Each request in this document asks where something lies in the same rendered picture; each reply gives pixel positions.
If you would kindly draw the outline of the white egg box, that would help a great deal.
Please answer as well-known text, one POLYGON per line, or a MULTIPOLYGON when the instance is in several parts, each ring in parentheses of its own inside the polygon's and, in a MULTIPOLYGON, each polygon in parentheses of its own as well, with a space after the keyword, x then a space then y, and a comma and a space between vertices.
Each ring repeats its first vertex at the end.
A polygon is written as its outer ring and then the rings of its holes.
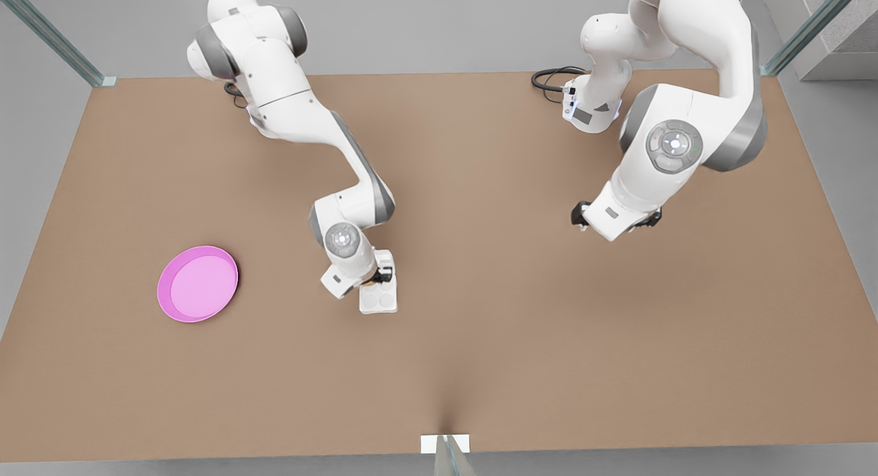
POLYGON ((369 283, 358 288, 359 310, 362 314, 396 313, 397 283, 369 283))

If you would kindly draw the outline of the pink round plate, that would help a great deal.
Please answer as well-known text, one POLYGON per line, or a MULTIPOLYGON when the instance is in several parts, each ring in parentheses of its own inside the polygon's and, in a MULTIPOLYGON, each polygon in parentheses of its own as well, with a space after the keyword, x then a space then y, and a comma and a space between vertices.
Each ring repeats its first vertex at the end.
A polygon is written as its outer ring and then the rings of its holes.
POLYGON ((163 269, 156 289, 160 308, 177 322, 216 316, 237 291, 239 270, 222 248, 200 246, 176 255, 163 269))

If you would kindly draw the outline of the grey block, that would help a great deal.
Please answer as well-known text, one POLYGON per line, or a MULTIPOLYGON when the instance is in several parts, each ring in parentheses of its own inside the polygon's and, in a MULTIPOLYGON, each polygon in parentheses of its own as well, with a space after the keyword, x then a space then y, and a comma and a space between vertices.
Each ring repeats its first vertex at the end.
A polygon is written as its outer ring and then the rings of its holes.
POLYGON ((878 0, 852 0, 793 62, 801 80, 878 80, 878 0))

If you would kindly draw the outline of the silver frame post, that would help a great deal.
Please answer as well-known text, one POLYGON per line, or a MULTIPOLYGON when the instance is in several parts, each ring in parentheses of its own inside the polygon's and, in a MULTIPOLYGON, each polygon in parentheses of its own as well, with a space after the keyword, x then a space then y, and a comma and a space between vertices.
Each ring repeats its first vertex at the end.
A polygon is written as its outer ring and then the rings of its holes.
POLYGON ((420 437, 420 453, 435 455, 433 476, 477 476, 466 458, 470 451, 469 434, 420 437))
POLYGON ((112 88, 118 78, 104 75, 29 0, 0 0, 92 88, 112 88))
POLYGON ((778 48, 762 64, 765 76, 789 69, 799 53, 852 0, 764 0, 781 38, 778 48))

